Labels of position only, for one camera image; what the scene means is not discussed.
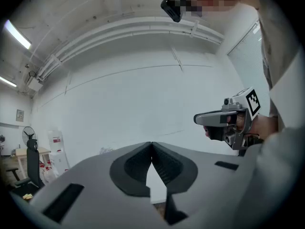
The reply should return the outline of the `white ceiling pipe bundle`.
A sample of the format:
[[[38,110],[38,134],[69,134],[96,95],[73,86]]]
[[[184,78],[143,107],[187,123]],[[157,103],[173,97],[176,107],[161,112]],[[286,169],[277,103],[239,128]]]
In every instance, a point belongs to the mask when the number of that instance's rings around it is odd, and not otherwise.
[[[124,19],[104,24],[65,43],[49,55],[44,65],[39,69],[37,77],[44,81],[58,67],[94,47],[114,40],[146,34],[183,35],[216,45],[220,45],[224,41],[224,36],[221,33],[201,25],[198,20],[174,22],[167,17]]]

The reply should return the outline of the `white water dispenser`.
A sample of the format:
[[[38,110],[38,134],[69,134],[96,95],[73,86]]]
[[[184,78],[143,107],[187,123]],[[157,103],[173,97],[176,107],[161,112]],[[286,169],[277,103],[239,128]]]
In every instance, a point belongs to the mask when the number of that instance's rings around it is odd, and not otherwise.
[[[55,177],[61,176],[70,169],[66,154],[63,150],[57,152],[50,152],[49,158]]]

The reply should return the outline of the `person's right forearm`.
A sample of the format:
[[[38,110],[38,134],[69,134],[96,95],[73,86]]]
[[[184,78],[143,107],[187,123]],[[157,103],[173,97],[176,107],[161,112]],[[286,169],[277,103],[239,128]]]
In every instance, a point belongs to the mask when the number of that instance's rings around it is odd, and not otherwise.
[[[270,135],[278,132],[278,118],[258,114],[252,121],[250,134],[258,135],[260,139],[266,140]]]

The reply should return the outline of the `person's right hand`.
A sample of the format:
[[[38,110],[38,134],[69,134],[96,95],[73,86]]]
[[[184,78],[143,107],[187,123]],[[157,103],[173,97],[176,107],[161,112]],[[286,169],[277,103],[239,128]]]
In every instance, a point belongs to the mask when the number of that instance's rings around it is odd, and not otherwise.
[[[239,131],[243,131],[245,114],[244,113],[238,113],[237,115],[227,116],[227,123],[228,124],[232,123],[233,120],[235,120],[236,129],[239,130]]]

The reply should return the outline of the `long ceiling light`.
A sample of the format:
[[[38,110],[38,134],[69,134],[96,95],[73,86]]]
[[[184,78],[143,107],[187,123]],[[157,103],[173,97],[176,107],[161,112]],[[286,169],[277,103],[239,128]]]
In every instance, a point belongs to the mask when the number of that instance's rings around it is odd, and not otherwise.
[[[13,82],[11,82],[11,81],[9,81],[9,80],[7,80],[7,79],[1,77],[1,76],[0,76],[0,81],[2,81],[2,82],[5,83],[5,84],[8,84],[8,85],[10,85],[10,86],[12,86],[12,87],[15,87],[15,88],[17,87],[17,85],[16,85],[15,83],[13,83]]]
[[[16,29],[16,27],[7,20],[4,23],[4,28],[26,49],[31,47],[31,42],[22,33]]]

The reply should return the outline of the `large clear water bottle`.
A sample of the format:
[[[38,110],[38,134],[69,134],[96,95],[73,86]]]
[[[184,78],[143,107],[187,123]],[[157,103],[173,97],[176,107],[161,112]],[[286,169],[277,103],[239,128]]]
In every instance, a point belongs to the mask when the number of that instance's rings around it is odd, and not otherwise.
[[[59,130],[48,131],[49,146],[51,152],[62,152],[64,151],[64,143],[62,132]]]

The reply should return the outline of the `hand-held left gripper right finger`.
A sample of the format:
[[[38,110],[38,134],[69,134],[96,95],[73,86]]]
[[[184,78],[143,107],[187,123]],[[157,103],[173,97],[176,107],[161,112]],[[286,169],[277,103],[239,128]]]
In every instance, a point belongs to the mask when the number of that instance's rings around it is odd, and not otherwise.
[[[152,142],[152,163],[167,188],[165,219],[152,229],[237,229],[247,158]]]

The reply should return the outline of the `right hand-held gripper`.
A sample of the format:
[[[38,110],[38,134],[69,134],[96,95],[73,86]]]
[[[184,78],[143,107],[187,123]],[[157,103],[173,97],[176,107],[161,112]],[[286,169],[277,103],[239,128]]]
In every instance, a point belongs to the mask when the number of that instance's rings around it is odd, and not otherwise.
[[[231,149],[243,150],[248,148],[244,136],[250,132],[260,108],[254,88],[249,87],[226,98],[221,110],[196,114],[193,120],[197,125],[204,126],[205,135],[211,140],[225,141]],[[239,115],[244,116],[241,130],[236,124]]]

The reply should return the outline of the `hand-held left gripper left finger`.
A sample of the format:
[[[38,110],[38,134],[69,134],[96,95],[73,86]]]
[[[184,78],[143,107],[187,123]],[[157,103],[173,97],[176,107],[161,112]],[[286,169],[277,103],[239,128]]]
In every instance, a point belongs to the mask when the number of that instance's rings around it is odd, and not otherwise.
[[[150,147],[140,143],[87,158],[30,204],[63,229],[166,229],[146,185]]]

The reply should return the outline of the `black standing fan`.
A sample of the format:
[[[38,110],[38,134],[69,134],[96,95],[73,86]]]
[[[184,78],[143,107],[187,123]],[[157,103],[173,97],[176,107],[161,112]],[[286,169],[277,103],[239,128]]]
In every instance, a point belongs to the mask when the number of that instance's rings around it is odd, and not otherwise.
[[[36,134],[30,126],[24,127],[22,131],[22,139],[27,148],[32,150],[38,149]]]

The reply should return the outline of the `black office chair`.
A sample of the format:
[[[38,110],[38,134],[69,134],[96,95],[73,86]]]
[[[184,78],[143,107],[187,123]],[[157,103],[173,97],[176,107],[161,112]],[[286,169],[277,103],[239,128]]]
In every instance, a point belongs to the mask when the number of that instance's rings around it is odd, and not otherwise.
[[[27,141],[27,172],[28,177],[17,181],[15,188],[10,191],[11,193],[20,197],[23,197],[25,194],[35,195],[44,186],[40,177],[40,155],[36,139],[29,139]]]

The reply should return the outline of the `person's beige shirt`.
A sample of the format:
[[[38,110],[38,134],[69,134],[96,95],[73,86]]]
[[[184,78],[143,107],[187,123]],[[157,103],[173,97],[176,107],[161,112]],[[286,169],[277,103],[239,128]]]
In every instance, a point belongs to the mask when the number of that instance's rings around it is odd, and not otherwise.
[[[256,9],[262,35],[263,72],[272,90],[295,57],[300,41],[274,0],[240,0]]]

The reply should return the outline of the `white ceiling box unit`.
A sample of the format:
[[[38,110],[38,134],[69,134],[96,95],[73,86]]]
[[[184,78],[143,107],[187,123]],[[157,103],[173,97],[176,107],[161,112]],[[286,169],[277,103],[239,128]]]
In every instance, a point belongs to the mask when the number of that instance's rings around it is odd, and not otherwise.
[[[38,92],[43,87],[42,81],[36,77],[36,73],[34,71],[28,72],[24,82],[30,90],[35,92]]]

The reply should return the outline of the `group of red-capped water bottles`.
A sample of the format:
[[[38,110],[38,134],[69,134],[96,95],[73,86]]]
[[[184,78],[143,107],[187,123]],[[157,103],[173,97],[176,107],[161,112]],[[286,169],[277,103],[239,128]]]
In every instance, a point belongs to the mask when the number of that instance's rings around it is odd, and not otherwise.
[[[44,184],[49,184],[57,178],[50,160],[46,163],[40,161],[40,178]]]

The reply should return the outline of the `light wooden side table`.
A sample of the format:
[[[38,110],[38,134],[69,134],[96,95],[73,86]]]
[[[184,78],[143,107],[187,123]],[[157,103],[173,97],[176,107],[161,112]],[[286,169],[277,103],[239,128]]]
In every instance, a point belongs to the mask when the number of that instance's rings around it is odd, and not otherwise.
[[[17,148],[15,150],[15,152],[16,152],[16,158],[17,158],[17,161],[19,163],[19,169],[21,171],[22,177],[26,178],[27,176],[26,176],[26,174],[24,172],[24,168],[22,166],[21,160],[25,159],[27,157],[27,149],[25,149],[25,148]],[[48,164],[48,159],[49,159],[48,155],[50,153],[50,150],[48,150],[46,148],[43,148],[43,147],[39,147],[38,148],[38,152],[39,152],[40,158],[42,158],[44,164],[47,165]]]

